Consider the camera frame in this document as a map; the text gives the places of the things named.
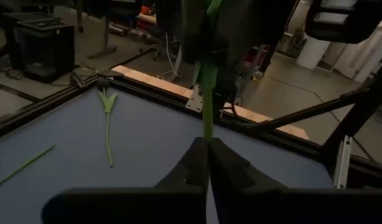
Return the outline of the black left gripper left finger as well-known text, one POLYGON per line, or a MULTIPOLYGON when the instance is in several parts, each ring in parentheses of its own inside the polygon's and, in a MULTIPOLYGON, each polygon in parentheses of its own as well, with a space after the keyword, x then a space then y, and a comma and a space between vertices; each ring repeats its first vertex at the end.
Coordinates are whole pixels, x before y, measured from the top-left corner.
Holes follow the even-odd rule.
POLYGON ((152 187, 74 188, 49 199, 42 223, 205 223, 209 146, 195 138, 152 187))

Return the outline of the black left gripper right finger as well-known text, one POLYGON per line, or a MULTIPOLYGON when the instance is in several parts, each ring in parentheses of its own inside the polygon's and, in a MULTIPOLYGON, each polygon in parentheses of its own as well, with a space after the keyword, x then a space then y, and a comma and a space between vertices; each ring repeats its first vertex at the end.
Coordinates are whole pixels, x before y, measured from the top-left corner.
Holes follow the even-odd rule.
POLYGON ((287 187, 218 138, 210 162, 220 223, 382 223, 382 189, 287 187))

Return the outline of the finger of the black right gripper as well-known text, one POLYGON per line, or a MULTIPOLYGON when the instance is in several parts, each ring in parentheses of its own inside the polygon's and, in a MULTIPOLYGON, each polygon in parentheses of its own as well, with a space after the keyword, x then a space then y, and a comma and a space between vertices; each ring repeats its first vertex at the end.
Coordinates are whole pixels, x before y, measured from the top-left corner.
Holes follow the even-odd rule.
POLYGON ((250 0, 222 1, 215 26, 215 64, 219 67, 239 60, 247 51, 250 0))
POLYGON ((182 59, 195 64, 210 48, 210 22, 205 0, 182 0, 182 59))

